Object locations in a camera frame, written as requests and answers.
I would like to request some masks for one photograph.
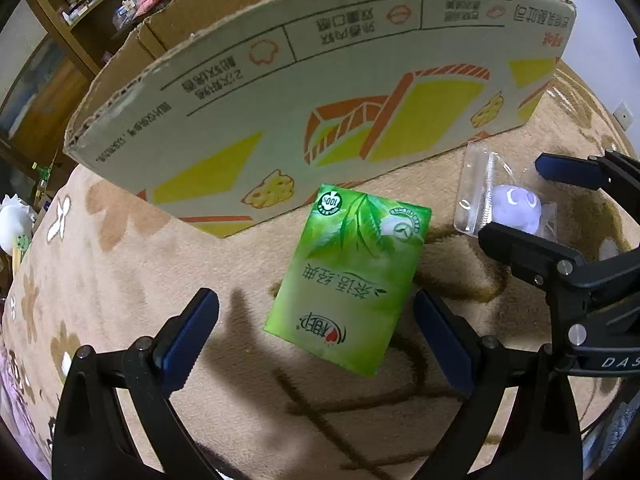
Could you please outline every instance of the bed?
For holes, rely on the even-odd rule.
[[[487,140],[519,167],[542,151],[635,156],[615,121],[562,62],[526,126]],[[464,148],[384,174],[357,189],[426,205],[434,216],[414,285],[439,292],[481,334],[537,349],[550,340],[543,293],[453,230]],[[591,260],[629,250],[640,228],[607,196],[540,184],[559,204],[559,240]],[[6,300],[0,414],[50,476],[56,410],[81,344],[98,352],[155,334],[201,286],[220,320],[172,403],[221,472],[235,479],[405,480],[460,406],[406,308],[373,379],[360,378],[262,331],[308,215],[304,206],[218,239],[153,208],[83,167],[57,193]],[[571,378],[584,427],[608,405],[615,380]],[[505,395],[476,466],[495,452],[513,403]],[[121,396],[145,461],[159,463]]]

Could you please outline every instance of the silver bolt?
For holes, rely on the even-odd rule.
[[[143,335],[142,337],[136,339],[134,345],[137,350],[147,350],[151,348],[151,343],[153,343],[153,341],[154,340],[151,339],[148,335]]]
[[[556,268],[558,269],[558,272],[563,276],[568,276],[569,274],[574,272],[574,266],[569,260],[560,260]]]
[[[89,357],[89,355],[91,354],[92,350],[93,350],[93,348],[91,348],[89,345],[81,346],[78,349],[77,356],[79,358],[81,358],[81,359],[84,359],[85,357]]]
[[[500,346],[500,343],[498,342],[498,339],[495,335],[483,335],[480,339],[480,342],[482,343],[482,346],[488,348],[489,350],[493,350],[494,348],[498,348],[498,346]]]
[[[569,329],[569,342],[574,346],[580,346],[587,340],[587,329],[580,323],[576,323]]]

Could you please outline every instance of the white plush toy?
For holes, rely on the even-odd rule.
[[[18,236],[27,235],[29,240],[31,239],[35,218],[35,211],[17,195],[12,198],[4,196],[0,204],[0,247],[5,253],[14,253],[14,244]]]
[[[540,227],[540,215],[542,205],[535,193],[517,186],[494,187],[492,221],[534,235]]]

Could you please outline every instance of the wall socket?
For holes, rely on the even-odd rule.
[[[620,103],[620,106],[613,112],[613,116],[618,120],[623,130],[628,130],[631,123],[634,121],[634,117],[626,107],[624,103]]]

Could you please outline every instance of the plastic bag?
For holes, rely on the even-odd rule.
[[[534,189],[525,188],[505,158],[485,142],[470,142],[460,177],[453,225],[477,237],[495,221],[557,241],[558,208]]]

